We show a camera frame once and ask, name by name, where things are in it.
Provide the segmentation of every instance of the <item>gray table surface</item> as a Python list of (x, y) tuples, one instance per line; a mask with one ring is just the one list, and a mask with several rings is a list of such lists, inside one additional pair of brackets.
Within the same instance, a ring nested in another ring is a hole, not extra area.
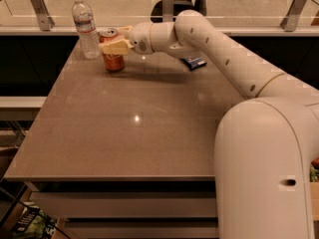
[(79, 44), (5, 178), (22, 181), (212, 180), (218, 123), (243, 101), (206, 57), (190, 72), (131, 52), (110, 74)]

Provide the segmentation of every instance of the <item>soda can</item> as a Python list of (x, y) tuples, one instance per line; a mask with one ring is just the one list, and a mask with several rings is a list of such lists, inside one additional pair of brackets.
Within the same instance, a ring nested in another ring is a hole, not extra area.
[[(106, 28), (100, 32), (100, 43), (109, 42), (119, 36), (115, 28)], [(123, 55), (103, 54), (106, 69), (109, 72), (118, 72), (125, 67)]]

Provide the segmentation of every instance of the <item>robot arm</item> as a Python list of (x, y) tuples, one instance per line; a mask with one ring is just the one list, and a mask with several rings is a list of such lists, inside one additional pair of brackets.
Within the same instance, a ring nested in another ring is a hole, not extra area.
[(138, 54), (165, 52), (176, 58), (196, 58), (200, 51), (206, 53), (247, 99), (293, 97), (305, 105), (317, 103), (314, 88), (219, 32), (198, 12), (183, 11), (175, 23), (139, 24), (129, 38)]
[(249, 99), (222, 119), (214, 165), (220, 238), (314, 239), (309, 166), (319, 154), (319, 95), (218, 32), (199, 13), (128, 32), (138, 54), (206, 53)]

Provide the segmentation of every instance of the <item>water bottle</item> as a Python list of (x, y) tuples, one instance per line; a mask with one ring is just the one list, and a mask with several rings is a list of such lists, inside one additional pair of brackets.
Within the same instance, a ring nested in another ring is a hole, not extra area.
[(100, 57), (99, 34), (90, 6), (84, 0), (74, 0), (72, 16), (79, 33), (81, 49), (84, 56), (87, 59)]

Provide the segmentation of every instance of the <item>glass panel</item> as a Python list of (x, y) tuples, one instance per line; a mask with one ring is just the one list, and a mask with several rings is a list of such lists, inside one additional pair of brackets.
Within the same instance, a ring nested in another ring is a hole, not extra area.
[(0, 15), (3, 26), (38, 26), (30, 0), (1, 0)]
[[(159, 0), (86, 0), (98, 27), (135, 25), (149, 21)], [(74, 27), (73, 0), (45, 0), (57, 27)], [(292, 0), (206, 0), (206, 17), (215, 26), (276, 26), (286, 16)], [(319, 11), (319, 0), (308, 0), (299, 26), (310, 26)], [(2, 0), (0, 20), (4, 26), (37, 26), (29, 0)]]

